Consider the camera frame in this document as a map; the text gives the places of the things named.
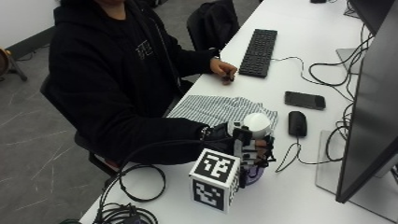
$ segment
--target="black keyboard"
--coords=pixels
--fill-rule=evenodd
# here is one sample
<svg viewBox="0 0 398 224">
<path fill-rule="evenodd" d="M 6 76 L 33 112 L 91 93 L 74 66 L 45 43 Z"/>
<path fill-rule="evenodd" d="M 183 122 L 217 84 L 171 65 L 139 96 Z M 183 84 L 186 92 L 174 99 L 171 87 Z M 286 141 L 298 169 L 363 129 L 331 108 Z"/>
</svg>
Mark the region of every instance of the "black keyboard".
<svg viewBox="0 0 398 224">
<path fill-rule="evenodd" d="M 266 77 L 274 51 L 276 31 L 254 30 L 238 73 L 251 77 Z"/>
</svg>

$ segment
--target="hand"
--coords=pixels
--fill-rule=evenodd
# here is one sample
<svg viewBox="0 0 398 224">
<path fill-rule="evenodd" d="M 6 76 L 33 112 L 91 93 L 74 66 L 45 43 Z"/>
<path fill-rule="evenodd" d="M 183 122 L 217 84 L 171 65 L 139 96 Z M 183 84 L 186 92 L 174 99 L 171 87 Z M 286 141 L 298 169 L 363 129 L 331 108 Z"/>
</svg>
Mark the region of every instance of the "hand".
<svg viewBox="0 0 398 224">
<path fill-rule="evenodd" d="M 210 60 L 210 69 L 221 77 L 223 85 L 229 85 L 234 81 L 237 68 L 231 64 L 213 58 Z"/>
<path fill-rule="evenodd" d="M 227 134 L 227 130 L 227 123 L 221 123 L 213 128 L 207 128 L 202 140 L 210 149 L 233 156 L 235 138 Z M 252 140 L 252 143 L 252 149 L 255 150 L 252 159 L 255 162 L 258 162 L 264 157 L 266 152 L 270 149 L 268 147 L 272 146 L 272 143 L 266 139 Z"/>
</svg>

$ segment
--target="white wall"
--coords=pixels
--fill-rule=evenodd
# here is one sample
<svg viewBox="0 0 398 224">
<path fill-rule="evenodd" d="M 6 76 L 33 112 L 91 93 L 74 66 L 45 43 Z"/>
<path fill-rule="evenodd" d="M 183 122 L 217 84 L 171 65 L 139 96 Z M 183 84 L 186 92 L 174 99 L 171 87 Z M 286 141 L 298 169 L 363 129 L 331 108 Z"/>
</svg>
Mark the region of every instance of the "white wall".
<svg viewBox="0 0 398 224">
<path fill-rule="evenodd" d="M 6 48 L 53 26 L 57 0 L 0 0 L 0 48 Z"/>
</svg>

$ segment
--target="smartphone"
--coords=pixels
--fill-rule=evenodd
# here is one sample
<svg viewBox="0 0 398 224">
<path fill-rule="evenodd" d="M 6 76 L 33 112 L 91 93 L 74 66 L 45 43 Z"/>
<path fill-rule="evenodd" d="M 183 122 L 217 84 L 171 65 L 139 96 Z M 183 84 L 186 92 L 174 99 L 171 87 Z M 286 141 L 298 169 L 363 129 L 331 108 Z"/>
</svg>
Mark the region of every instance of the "smartphone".
<svg viewBox="0 0 398 224">
<path fill-rule="evenodd" d="M 295 91 L 284 92 L 284 104 L 316 110 L 323 110 L 326 107 L 323 96 L 311 95 Z"/>
</svg>

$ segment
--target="white cube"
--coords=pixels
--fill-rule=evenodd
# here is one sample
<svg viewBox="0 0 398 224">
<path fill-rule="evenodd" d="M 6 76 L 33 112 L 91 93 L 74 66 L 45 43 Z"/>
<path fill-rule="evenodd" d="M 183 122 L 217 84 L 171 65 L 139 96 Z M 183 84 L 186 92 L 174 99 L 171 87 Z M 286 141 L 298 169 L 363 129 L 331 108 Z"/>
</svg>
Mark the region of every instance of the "white cube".
<svg viewBox="0 0 398 224">
<path fill-rule="evenodd" d="M 226 214 L 238 190 L 238 174 L 238 157 L 203 149 L 189 173 L 191 200 Z"/>
</svg>

